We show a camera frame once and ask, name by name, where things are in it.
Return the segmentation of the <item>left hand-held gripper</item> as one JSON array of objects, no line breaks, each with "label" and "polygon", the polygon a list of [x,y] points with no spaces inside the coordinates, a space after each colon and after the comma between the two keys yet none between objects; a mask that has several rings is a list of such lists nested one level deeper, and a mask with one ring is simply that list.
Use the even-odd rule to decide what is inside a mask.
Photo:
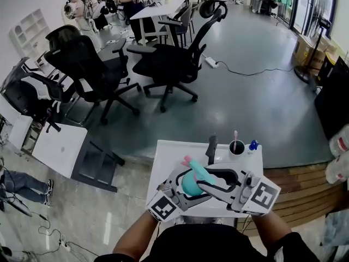
[{"label": "left hand-held gripper", "polygon": [[188,197],[178,193],[178,186],[182,186],[179,179],[190,171],[192,171],[191,168],[174,169],[166,183],[160,184],[150,201],[147,202],[147,211],[158,222],[169,222],[180,216],[183,211],[212,198],[209,194]]}]

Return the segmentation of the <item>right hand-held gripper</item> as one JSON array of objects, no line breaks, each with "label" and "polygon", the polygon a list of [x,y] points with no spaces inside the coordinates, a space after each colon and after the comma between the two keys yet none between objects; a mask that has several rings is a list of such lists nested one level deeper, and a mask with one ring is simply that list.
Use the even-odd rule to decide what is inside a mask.
[{"label": "right hand-held gripper", "polygon": [[262,174],[231,168],[231,163],[216,163],[204,168],[230,186],[225,189],[206,181],[196,182],[201,190],[227,203],[228,217],[265,215],[275,204],[281,190]]}]

